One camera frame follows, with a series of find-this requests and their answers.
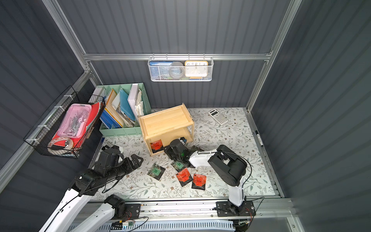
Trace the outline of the red tea bag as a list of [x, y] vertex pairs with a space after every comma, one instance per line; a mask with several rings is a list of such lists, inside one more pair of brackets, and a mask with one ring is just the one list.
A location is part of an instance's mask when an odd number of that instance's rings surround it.
[[192, 181], [192, 189], [205, 190], [207, 177], [204, 175], [194, 174]]
[[152, 153], [163, 151], [164, 146], [161, 140], [157, 140], [150, 143]]
[[176, 177], [181, 185], [181, 187], [184, 187], [188, 183], [191, 183], [193, 181], [193, 178], [187, 168], [184, 168], [182, 171], [178, 172], [176, 174]]

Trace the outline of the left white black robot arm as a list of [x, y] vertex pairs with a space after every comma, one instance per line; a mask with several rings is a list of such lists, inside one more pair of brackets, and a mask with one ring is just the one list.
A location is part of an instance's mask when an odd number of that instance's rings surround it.
[[[143, 158], [133, 154], [125, 157], [120, 150], [107, 148], [100, 153], [93, 168], [79, 173], [66, 190], [61, 202], [40, 229], [42, 232], [66, 232], [75, 218], [93, 196], [107, 184], [117, 184], [124, 176], [142, 166]], [[139, 219], [140, 204], [126, 204], [121, 197], [112, 194], [74, 232], [94, 232], [111, 219], [121, 228], [126, 221]]]

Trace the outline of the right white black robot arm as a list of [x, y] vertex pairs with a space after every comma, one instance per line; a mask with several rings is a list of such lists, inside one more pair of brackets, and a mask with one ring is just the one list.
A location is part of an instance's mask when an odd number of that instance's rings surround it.
[[229, 187], [227, 201], [219, 201], [214, 208], [219, 217], [256, 215], [251, 201], [245, 200], [243, 186], [252, 175], [251, 164], [225, 145], [204, 151], [187, 148], [182, 139], [175, 139], [164, 147], [165, 154], [186, 168], [211, 167]]

